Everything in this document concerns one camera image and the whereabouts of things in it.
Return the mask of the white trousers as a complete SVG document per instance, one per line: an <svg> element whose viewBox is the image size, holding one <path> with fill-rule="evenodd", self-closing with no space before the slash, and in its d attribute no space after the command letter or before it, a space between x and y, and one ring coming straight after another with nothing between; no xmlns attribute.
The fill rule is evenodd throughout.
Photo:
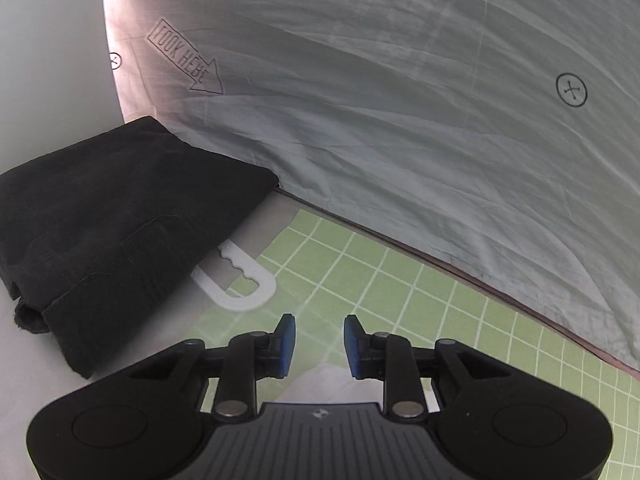
<svg viewBox="0 0 640 480"><path fill-rule="evenodd" d="M322 363L296 377L276 399L283 403L364 403L383 401L383 383L357 380L348 368Z"/></svg>

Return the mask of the green grid cutting mat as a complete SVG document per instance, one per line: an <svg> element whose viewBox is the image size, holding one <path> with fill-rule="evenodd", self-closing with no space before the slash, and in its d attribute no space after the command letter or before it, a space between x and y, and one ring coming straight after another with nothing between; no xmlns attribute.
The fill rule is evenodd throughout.
<svg viewBox="0 0 640 480"><path fill-rule="evenodd" d="M268 330L280 315L296 317L292 370L267 379L258 398L275 401L299 375L322 363L348 368L342 343L346 315L368 332L382 330L429 347L450 337L578 394L608 416L614 444L605 479L639 475L639 382L555 330L426 263L369 237L299 210L258 256L277 279L263 307L235 313L213 301L189 330L209 347L249 330Z"/></svg>

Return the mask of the folded black garment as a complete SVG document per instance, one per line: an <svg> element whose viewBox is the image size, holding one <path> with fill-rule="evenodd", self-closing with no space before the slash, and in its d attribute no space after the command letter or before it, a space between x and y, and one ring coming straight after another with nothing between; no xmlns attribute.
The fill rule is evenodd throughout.
<svg viewBox="0 0 640 480"><path fill-rule="evenodd" d="M92 376L278 183L149 116L5 172L1 278L16 324L53 335Z"/></svg>

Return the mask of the grey printed bed sheet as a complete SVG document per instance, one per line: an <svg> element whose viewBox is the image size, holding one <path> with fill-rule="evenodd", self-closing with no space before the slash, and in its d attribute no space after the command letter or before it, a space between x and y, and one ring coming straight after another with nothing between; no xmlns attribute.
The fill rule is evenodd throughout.
<svg viewBox="0 0 640 480"><path fill-rule="evenodd" d="M127 118L639 364L639 0L104 0Z"/></svg>

